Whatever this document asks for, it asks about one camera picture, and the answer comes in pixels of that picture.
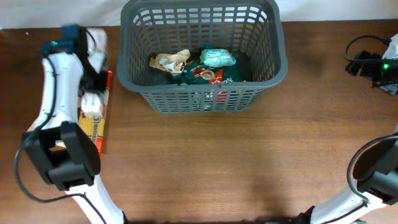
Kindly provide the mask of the light blue tissue pack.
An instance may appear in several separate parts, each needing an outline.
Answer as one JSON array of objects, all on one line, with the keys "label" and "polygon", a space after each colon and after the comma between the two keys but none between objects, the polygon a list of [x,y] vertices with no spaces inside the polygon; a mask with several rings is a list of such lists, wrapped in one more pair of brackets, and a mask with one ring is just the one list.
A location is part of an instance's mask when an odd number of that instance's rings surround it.
[{"label": "light blue tissue pack", "polygon": [[224,49],[205,49],[201,51],[200,62],[209,67],[227,67],[236,63],[236,59]]}]

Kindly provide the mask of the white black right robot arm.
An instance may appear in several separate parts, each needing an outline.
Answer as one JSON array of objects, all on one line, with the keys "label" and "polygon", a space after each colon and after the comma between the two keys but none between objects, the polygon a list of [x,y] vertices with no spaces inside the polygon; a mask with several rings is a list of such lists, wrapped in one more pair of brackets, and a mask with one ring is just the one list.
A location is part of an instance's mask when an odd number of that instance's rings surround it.
[{"label": "white black right robot arm", "polygon": [[[374,88],[397,85],[397,36],[378,39],[384,55],[359,52],[345,70],[371,81]],[[329,201],[313,205],[288,223],[361,223],[373,210],[397,203],[397,133],[369,141],[352,157],[346,171],[347,187]]]}]

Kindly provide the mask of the Kleenex tissue multipack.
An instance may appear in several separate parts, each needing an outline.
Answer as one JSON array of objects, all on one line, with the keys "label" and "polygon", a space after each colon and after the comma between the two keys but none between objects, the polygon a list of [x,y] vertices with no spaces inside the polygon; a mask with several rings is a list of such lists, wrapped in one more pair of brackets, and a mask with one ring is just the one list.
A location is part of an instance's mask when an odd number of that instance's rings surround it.
[{"label": "Kleenex tissue multipack", "polygon": [[104,99],[99,93],[85,93],[81,100],[81,112],[85,117],[104,116],[105,104]]}]

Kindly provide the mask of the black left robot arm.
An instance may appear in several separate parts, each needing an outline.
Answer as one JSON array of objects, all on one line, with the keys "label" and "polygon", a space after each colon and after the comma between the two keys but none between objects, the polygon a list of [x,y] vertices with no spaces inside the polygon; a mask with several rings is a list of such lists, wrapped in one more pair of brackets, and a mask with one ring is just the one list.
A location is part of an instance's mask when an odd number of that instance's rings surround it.
[{"label": "black left robot arm", "polygon": [[[39,203],[73,198],[92,223],[127,223],[101,180],[98,148],[79,125],[81,112],[94,116],[104,113],[101,94],[110,75],[106,32],[78,24],[60,30],[62,38],[46,42],[42,49],[42,103],[15,155],[17,184],[28,198]],[[22,152],[27,153],[42,180],[63,191],[63,196],[41,199],[28,191],[19,175]]]}]

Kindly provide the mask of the green coffee snack bag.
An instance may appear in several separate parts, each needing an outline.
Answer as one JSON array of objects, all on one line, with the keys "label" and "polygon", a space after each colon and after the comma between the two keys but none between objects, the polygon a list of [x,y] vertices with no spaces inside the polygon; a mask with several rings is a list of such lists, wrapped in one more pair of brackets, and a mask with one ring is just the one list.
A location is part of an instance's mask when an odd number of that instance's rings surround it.
[{"label": "green coffee snack bag", "polygon": [[[202,45],[201,51],[215,49],[210,45]],[[237,61],[232,66],[209,67],[200,62],[200,56],[186,63],[183,72],[171,79],[173,84],[178,85],[219,85],[232,82],[245,82],[241,72],[238,71]]]}]

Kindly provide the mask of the beige brown pouch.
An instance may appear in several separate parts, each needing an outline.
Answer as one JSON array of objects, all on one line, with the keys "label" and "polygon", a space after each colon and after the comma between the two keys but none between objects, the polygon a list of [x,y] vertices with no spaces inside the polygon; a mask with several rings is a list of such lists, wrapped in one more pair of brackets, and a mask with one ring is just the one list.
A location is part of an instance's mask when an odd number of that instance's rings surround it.
[{"label": "beige brown pouch", "polygon": [[190,56],[188,49],[181,50],[175,54],[158,54],[155,58],[150,59],[149,66],[168,72],[172,76],[177,76],[183,72]]}]

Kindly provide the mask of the San Remo spaghetti packet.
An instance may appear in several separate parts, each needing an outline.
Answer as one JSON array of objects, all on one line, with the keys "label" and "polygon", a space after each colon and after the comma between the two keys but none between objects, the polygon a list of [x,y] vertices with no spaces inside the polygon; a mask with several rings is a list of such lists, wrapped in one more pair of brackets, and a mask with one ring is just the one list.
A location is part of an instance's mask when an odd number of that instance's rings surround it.
[{"label": "San Remo spaghetti packet", "polygon": [[106,83],[104,91],[99,92],[104,99],[105,111],[104,116],[100,117],[85,117],[81,112],[80,107],[78,108],[78,122],[80,128],[86,133],[86,135],[93,141],[98,149],[99,156],[103,156],[103,145],[104,145],[104,128],[106,122],[106,112],[108,106],[109,89],[111,87],[113,72],[108,70],[106,76]]}]

